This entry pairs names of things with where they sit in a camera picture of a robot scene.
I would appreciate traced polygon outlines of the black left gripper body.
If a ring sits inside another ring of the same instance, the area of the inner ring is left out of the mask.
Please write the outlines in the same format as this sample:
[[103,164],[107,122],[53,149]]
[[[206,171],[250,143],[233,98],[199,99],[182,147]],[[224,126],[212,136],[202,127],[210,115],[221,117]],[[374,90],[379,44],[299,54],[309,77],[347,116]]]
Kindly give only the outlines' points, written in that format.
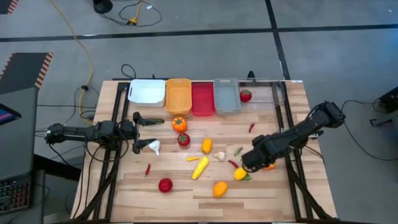
[[139,122],[141,119],[141,115],[139,114],[139,112],[134,112],[133,113],[133,117],[132,117],[132,121],[125,119],[123,121],[121,121],[120,124],[120,130],[122,135],[127,139],[127,140],[133,140],[133,147],[132,147],[132,151],[135,154],[139,154],[141,151],[141,145],[139,142]]

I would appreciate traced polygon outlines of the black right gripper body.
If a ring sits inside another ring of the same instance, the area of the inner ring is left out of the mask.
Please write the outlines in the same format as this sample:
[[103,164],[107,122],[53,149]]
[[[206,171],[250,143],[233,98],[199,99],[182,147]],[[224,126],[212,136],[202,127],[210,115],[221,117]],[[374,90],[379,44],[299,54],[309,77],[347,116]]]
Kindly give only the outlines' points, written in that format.
[[242,168],[247,172],[257,172],[275,162],[275,147],[265,144],[254,146],[254,149],[243,154]]

